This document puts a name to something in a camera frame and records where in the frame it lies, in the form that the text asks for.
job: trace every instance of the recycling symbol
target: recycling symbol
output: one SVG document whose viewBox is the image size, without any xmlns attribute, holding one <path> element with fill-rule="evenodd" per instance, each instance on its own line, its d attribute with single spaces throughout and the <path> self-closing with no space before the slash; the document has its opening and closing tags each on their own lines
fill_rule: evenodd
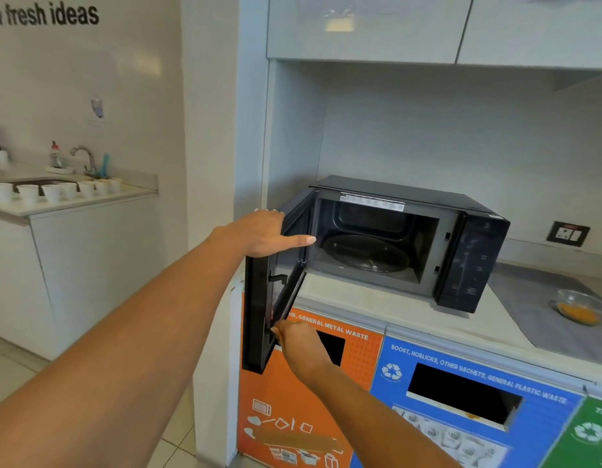
<svg viewBox="0 0 602 468">
<path fill-rule="evenodd" d="M 598 424 L 585 422 L 584 424 L 576 425 L 574 433 L 582 442 L 596 444 L 602 441 L 602 426 Z"/>
<path fill-rule="evenodd" d="M 394 363 L 387 363 L 381 371 L 383 372 L 383 376 L 391 381 L 398 381 L 403 376 L 399 366 Z"/>
</svg>

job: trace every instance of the microwave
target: microwave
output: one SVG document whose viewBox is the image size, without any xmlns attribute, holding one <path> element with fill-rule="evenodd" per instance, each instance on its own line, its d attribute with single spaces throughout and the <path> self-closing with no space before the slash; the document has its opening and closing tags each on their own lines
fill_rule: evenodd
<svg viewBox="0 0 602 468">
<path fill-rule="evenodd" d="M 329 176 L 286 205 L 283 235 L 316 243 L 245 265 L 242 367 L 262 373 L 309 269 L 476 310 L 510 223 L 463 194 Z"/>
</svg>

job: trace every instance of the soap bottle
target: soap bottle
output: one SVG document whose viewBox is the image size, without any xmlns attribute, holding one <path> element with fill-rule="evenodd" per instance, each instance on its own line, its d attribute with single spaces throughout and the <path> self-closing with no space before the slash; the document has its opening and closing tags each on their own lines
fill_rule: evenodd
<svg viewBox="0 0 602 468">
<path fill-rule="evenodd" d="M 55 167 L 57 169 L 63 168 L 63 162 L 60 157 L 61 149 L 56 144 L 56 141 L 52 141 L 52 146 L 49 152 L 49 157 L 51 158 L 51 162 L 49 164 L 50 167 Z"/>
</svg>

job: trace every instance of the microwave top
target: microwave top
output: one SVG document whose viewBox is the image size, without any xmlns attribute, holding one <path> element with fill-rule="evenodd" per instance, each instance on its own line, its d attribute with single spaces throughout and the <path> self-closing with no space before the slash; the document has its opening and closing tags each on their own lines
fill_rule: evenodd
<svg viewBox="0 0 602 468">
<path fill-rule="evenodd" d="M 314 187 L 350 192 L 352 194 L 382 196 L 407 202 L 439 205 L 458 210 L 470 210 L 471 212 L 493 213 L 492 210 L 462 193 L 443 192 L 441 190 L 387 184 L 371 180 L 351 179 L 350 177 L 335 175 L 320 180 Z"/>
</svg>

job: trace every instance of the microwave door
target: microwave door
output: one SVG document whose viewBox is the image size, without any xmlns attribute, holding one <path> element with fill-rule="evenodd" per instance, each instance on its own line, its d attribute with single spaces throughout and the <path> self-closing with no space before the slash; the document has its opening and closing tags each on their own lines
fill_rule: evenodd
<svg viewBox="0 0 602 468">
<path fill-rule="evenodd" d="M 317 192 L 307 188 L 281 207 L 281 234 L 310 235 Z M 243 312 L 242 368 L 262 374 L 275 348 L 270 331 L 288 317 L 303 284 L 308 249 L 293 248 L 266 258 L 247 258 Z"/>
</svg>

